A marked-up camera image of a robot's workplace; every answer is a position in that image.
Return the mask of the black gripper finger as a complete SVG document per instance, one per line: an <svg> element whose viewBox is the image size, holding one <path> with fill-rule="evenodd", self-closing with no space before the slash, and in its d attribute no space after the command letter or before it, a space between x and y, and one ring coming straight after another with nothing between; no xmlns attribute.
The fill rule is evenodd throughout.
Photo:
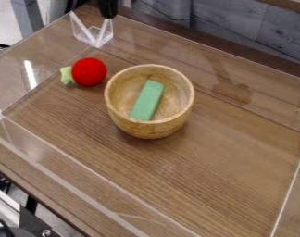
<svg viewBox="0 0 300 237"><path fill-rule="evenodd" d="M113 19L117 14L117 0L97 0L100 14L105 19Z"/></svg>

